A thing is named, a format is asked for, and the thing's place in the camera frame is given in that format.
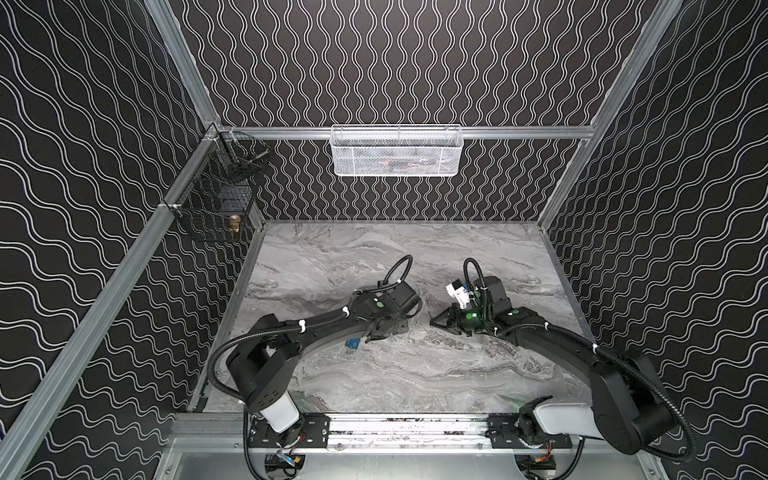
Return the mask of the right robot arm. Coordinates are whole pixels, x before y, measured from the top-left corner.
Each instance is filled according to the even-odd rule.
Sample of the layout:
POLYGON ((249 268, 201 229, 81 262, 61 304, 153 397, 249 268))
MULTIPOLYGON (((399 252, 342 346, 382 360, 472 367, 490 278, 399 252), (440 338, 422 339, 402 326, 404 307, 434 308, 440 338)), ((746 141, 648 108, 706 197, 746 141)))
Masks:
POLYGON ((616 353, 530 308, 513 305, 494 276, 473 284, 456 280, 446 290, 454 301, 431 318, 431 326, 454 335, 486 335, 533 351, 589 388, 588 405, 542 396, 520 407, 515 428, 523 443, 538 446, 554 435, 578 435, 603 440, 627 455, 644 450, 678 462, 695 458, 692 426, 645 355, 616 353))

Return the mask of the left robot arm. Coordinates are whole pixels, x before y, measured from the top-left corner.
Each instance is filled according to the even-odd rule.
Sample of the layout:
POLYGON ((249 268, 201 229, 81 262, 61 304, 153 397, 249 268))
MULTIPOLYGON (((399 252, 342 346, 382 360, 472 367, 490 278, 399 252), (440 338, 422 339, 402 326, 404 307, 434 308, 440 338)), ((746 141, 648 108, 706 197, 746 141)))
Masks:
POLYGON ((404 280, 356 290, 346 305, 309 318, 280 321, 262 317, 246 334, 224 342, 210 354, 208 382, 240 401, 246 413, 259 415, 277 434, 301 422, 288 393, 294 371, 305 356, 351 339, 379 341, 408 330, 423 306, 404 280))

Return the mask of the blue padlock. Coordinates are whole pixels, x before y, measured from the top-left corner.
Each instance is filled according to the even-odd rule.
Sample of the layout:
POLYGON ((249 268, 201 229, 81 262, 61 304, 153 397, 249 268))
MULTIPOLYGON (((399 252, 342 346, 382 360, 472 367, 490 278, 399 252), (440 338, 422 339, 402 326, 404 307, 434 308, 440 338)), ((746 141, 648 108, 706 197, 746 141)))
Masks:
POLYGON ((361 338, 349 339, 345 342, 345 346, 351 350, 358 350, 361 344, 361 338))

